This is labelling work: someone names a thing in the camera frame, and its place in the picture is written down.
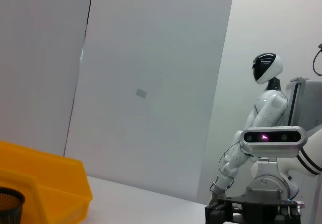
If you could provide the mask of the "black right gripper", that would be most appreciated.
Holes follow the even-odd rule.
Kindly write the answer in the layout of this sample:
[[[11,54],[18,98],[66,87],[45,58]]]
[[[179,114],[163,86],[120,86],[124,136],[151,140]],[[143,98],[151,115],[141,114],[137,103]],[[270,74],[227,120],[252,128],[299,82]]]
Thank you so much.
[[[220,197],[218,204],[226,205],[226,222],[301,224],[301,206],[295,201],[242,195]]]

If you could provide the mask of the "grey humanoid robot gripper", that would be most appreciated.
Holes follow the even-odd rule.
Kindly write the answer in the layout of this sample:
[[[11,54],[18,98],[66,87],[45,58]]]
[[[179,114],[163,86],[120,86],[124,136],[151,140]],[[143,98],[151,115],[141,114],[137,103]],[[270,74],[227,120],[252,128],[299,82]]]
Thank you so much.
[[[213,182],[209,190],[211,191],[211,200],[209,206],[205,207],[205,223],[223,224],[226,222],[226,205],[215,203],[217,203],[218,197],[225,193],[226,183],[224,181]]]

